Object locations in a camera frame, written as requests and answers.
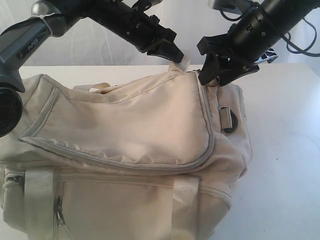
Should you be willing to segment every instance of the fabric bag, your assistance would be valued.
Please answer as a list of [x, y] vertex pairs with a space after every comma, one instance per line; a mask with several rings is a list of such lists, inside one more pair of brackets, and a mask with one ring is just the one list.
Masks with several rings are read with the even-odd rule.
[[206, 240], [251, 160], [241, 89], [169, 71], [94, 92], [24, 81], [0, 138], [4, 221], [30, 240]]

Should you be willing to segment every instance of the table surface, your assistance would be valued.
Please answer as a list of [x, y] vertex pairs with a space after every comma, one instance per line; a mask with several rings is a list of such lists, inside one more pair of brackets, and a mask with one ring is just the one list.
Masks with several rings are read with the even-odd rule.
[[[45, 73], [71, 88], [118, 85], [167, 69], [34, 66], [20, 73], [23, 78]], [[263, 64], [260, 72], [235, 83], [243, 89], [253, 159], [212, 240], [320, 239], [320, 78], [302, 63]], [[27, 239], [2, 219], [0, 233], [1, 239]]]

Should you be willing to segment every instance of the zipper pull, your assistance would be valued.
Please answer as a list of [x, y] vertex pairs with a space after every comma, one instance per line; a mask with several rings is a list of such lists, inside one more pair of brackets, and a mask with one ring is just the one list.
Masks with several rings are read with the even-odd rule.
[[64, 216], [62, 214], [62, 198], [59, 196], [55, 202], [55, 216], [56, 216], [56, 220], [58, 223], [58, 226], [64, 226], [65, 223], [65, 219]]
[[14, 181], [17, 184], [20, 185], [23, 192], [25, 192], [25, 183], [26, 183], [26, 177], [25, 176], [15, 176], [15, 177], [8, 177], [7, 181]]

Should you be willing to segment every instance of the white wall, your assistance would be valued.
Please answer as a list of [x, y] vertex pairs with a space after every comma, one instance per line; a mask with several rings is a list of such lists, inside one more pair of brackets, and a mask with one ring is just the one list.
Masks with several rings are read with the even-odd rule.
[[[10, 25], [30, 17], [35, 0], [0, 0], [0, 32]], [[125, 0], [132, 5], [135, 0]], [[196, 47], [202, 36], [224, 34], [231, 22], [224, 20], [220, 13], [207, 7], [207, 0], [165, 0], [147, 13], [155, 14], [160, 23], [173, 29], [178, 35], [176, 44], [192, 52], [192, 64], [202, 64], [204, 57]], [[307, 16], [320, 33], [320, 9]], [[305, 48], [312, 41], [313, 30], [304, 22], [292, 30], [293, 41]], [[278, 63], [307, 63], [320, 75], [320, 58], [290, 54], [284, 41], [274, 47], [280, 58]], [[312, 49], [320, 52], [320, 40]], [[119, 38], [90, 19], [83, 19], [60, 38], [48, 39], [27, 61], [26, 65], [153, 65], [166, 64], [158, 57], [139, 53], [134, 46]]]

